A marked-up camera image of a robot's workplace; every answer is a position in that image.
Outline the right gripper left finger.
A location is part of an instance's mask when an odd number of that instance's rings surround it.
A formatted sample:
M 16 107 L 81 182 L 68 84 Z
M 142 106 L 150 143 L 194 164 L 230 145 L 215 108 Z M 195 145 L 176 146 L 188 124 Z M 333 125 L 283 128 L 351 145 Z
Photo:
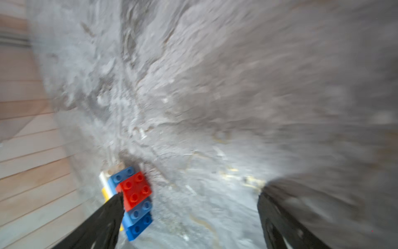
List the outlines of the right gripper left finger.
M 124 215 L 123 194 L 112 196 L 55 249 L 114 249 Z

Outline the light blue long lego brick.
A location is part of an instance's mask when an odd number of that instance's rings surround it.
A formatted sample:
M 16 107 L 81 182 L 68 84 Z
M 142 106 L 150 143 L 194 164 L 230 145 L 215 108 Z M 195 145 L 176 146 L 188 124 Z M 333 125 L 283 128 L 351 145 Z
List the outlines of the light blue long lego brick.
M 124 217 L 122 226 L 125 230 L 135 225 L 152 208 L 149 196 L 152 194 L 150 184 L 141 171 L 127 167 L 113 173 L 107 180 L 110 192 L 122 193 L 124 198 Z

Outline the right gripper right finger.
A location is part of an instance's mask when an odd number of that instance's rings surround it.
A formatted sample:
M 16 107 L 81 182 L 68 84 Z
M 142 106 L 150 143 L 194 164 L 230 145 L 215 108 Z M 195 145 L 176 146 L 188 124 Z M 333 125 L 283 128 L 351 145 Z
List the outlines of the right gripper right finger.
M 265 190 L 259 196 L 257 208 L 267 248 L 286 249 L 287 245 L 293 249 L 329 248 Z

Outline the yellow long lego brick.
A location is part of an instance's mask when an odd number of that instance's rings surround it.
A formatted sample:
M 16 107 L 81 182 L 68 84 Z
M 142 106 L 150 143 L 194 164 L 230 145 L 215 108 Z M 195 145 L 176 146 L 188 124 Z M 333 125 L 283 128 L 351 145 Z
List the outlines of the yellow long lego brick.
M 107 202 L 109 200 L 109 195 L 104 187 L 102 188 L 102 195 L 104 197 L 104 201 Z M 123 225 L 120 226 L 120 231 L 124 231 Z

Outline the white long lego brick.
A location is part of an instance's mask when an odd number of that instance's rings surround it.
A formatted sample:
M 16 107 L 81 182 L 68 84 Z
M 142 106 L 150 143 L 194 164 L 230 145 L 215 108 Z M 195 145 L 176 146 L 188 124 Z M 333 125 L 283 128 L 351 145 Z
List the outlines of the white long lego brick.
M 106 189 L 109 198 L 111 198 L 114 194 L 112 193 L 111 187 L 108 184 L 108 179 L 115 173 L 118 173 L 122 171 L 125 168 L 125 164 L 123 162 L 120 162 L 119 164 L 109 167 L 103 171 L 100 172 L 99 174 L 99 180 L 102 184 L 102 186 Z

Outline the dark blue square lego brick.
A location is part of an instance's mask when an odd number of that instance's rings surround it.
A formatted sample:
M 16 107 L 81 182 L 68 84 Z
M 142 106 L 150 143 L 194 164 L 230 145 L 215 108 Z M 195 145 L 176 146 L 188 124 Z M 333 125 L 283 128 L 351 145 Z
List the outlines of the dark blue square lego brick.
M 148 212 L 134 225 L 123 225 L 128 241 L 134 241 L 151 223 L 152 215 Z

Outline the red square lego brick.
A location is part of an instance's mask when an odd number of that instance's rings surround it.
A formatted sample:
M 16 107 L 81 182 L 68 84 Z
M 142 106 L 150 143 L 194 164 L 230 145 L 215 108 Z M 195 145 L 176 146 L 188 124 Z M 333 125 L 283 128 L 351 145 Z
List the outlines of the red square lego brick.
M 152 194 L 151 187 L 141 171 L 119 183 L 116 191 L 123 194 L 123 204 L 127 212 Z

